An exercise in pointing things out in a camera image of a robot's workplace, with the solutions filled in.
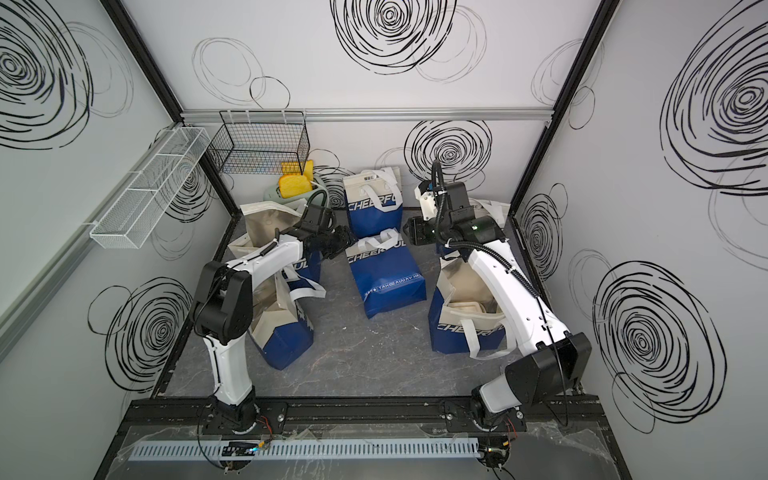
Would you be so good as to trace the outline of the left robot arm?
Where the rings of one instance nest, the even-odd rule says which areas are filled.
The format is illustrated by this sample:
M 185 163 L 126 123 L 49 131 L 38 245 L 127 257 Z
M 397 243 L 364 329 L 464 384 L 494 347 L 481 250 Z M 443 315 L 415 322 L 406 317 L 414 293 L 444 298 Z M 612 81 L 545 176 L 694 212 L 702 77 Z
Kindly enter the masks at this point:
M 250 378 L 245 341 L 254 317 L 254 295 L 269 280 L 318 253 L 332 259 L 357 237 L 336 221 L 323 191 L 313 194 L 297 216 L 263 223 L 266 240 L 252 252 L 228 262 L 204 265 L 194 294 L 193 330 L 208 349 L 214 377 L 215 409 L 233 429 L 244 432 L 257 422 L 258 407 Z

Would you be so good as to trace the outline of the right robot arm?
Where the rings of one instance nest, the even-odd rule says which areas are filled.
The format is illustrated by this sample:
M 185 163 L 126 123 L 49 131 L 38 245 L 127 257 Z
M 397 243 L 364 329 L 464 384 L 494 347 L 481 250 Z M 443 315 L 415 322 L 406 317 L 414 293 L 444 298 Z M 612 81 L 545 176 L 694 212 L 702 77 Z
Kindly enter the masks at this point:
M 408 220 L 405 231 L 414 245 L 433 243 L 442 269 L 473 272 L 480 287 L 498 308 L 492 320 L 480 311 L 481 301 L 463 300 L 452 324 L 459 327 L 471 358 L 482 359 L 477 321 L 486 320 L 502 330 L 506 346 L 489 354 L 490 359 L 518 352 L 495 379 L 475 388 L 470 412 L 484 429 L 516 407 L 545 403 L 566 396 L 582 380 L 592 345 L 583 333 L 572 333 L 546 306 L 542 296 L 516 261 L 498 223 L 479 217 L 466 187 L 445 180 L 440 161 L 434 161 L 430 177 L 415 190 L 421 216 Z

